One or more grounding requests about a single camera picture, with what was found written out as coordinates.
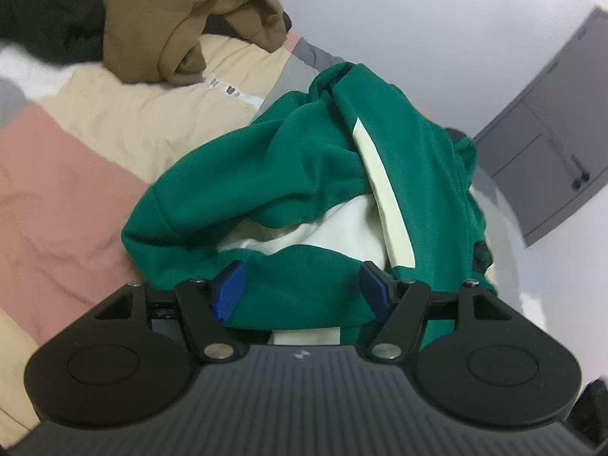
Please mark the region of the green zip hoodie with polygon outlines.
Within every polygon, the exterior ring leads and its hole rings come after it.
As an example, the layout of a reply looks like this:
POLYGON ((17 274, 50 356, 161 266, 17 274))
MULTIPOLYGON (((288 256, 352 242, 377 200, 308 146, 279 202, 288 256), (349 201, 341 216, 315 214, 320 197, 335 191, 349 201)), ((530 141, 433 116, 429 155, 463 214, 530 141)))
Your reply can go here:
POLYGON ((122 241, 162 290, 243 261, 230 327, 335 328, 353 345, 374 319, 359 289, 365 261, 437 291, 485 278, 492 253, 476 166, 466 134, 345 62, 178 161, 137 203, 122 241))

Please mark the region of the patchwork bed sheet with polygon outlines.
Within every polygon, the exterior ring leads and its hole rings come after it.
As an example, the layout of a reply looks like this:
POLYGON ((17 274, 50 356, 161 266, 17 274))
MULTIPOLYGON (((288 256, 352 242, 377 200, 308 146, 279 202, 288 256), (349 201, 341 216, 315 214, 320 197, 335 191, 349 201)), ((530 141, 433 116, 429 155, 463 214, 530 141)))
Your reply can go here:
POLYGON ((124 84, 98 63, 1 46, 1 443, 36 424, 25 365, 46 340, 138 275, 120 232, 177 160, 304 91, 334 55, 291 34, 277 52, 201 39, 189 87, 124 84))

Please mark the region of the grey door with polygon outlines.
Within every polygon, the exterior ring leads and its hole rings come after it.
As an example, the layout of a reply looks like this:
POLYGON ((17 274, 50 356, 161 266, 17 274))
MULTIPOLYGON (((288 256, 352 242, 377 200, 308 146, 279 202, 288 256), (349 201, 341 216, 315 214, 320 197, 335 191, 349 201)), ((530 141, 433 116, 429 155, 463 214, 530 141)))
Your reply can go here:
POLYGON ((607 11, 595 7, 539 74, 475 137, 478 166, 532 245, 607 183, 607 11), (591 173, 580 190, 575 154, 591 173))

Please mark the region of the brown hoodie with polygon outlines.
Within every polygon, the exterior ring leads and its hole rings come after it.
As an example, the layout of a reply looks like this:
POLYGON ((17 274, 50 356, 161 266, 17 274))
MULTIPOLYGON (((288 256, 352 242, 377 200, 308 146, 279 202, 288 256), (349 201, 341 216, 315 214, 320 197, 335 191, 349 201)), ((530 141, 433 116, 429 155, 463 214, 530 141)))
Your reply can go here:
POLYGON ((276 52, 288 38, 279 0, 103 0, 103 64, 126 84, 201 81, 204 32, 276 52))

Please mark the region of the black garment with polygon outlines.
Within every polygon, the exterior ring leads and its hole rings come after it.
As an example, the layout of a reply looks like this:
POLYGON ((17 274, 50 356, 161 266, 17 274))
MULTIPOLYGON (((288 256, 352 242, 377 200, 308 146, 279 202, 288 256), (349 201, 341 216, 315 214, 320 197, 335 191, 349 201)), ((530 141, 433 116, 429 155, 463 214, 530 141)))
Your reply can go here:
POLYGON ((103 0, 1 0, 1 38, 54 64, 100 61, 103 0))

